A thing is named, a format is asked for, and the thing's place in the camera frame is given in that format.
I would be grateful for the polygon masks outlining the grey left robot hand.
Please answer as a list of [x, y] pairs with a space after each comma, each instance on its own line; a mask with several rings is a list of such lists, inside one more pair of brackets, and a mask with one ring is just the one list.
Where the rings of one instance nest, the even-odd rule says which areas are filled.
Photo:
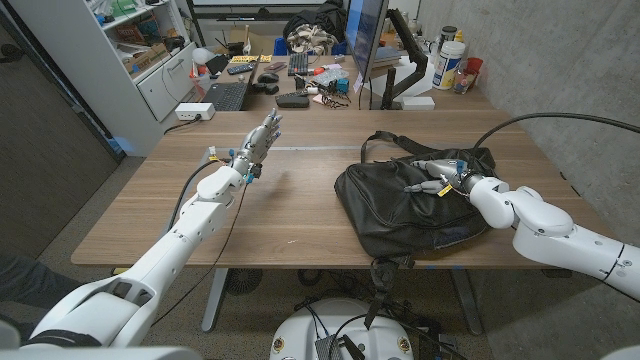
[[231, 164], [234, 170], [243, 176], [260, 177], [261, 163], [266, 158], [270, 147], [281, 135], [279, 130], [281, 119], [282, 115], [278, 115], [277, 110], [273, 108], [263, 123], [245, 136]]

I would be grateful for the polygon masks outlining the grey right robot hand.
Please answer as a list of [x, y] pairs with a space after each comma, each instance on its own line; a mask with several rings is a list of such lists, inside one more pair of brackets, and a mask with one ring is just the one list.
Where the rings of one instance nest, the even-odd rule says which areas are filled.
[[471, 170], [468, 163], [459, 159], [417, 160], [411, 166], [425, 170], [434, 180], [423, 181], [404, 188], [408, 193], [428, 193], [444, 196], [450, 190], [468, 196], [477, 182], [484, 178], [480, 172]]

